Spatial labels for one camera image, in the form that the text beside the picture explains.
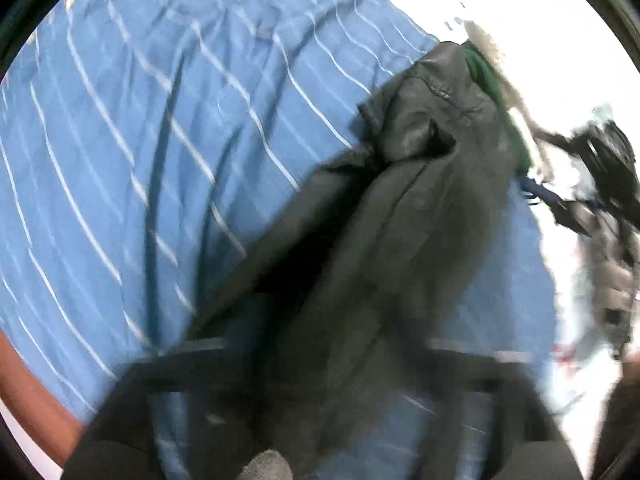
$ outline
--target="wooden edge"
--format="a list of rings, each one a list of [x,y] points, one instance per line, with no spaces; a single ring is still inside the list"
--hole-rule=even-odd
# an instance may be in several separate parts
[[[2,331],[0,398],[40,449],[64,468],[82,424],[31,373]]]

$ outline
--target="bedsheet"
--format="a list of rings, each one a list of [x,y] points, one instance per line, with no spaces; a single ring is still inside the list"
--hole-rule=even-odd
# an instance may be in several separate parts
[[[123,367],[180,340],[197,293],[312,168],[359,142],[357,104],[437,41],[389,0],[60,1],[1,86],[0,323],[20,357],[89,420]],[[442,336],[529,352],[539,375],[553,286],[515,187],[506,214]],[[157,441],[180,476],[173,400]],[[489,402],[470,396],[460,478],[478,474]],[[319,475],[405,476],[431,415],[403,392]]]

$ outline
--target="green cloth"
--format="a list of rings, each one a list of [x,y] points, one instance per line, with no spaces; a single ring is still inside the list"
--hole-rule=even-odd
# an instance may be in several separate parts
[[[520,135],[520,130],[513,123],[507,111],[504,99],[500,93],[500,79],[495,73],[494,67],[487,62],[482,53],[471,41],[465,41],[465,43],[462,44],[462,50],[465,54],[466,65],[471,73],[471,79],[489,96],[498,108],[498,113],[501,116],[500,121],[504,123],[504,129],[507,131],[513,144],[513,149],[516,152],[517,171],[526,173],[531,167],[529,150]]]

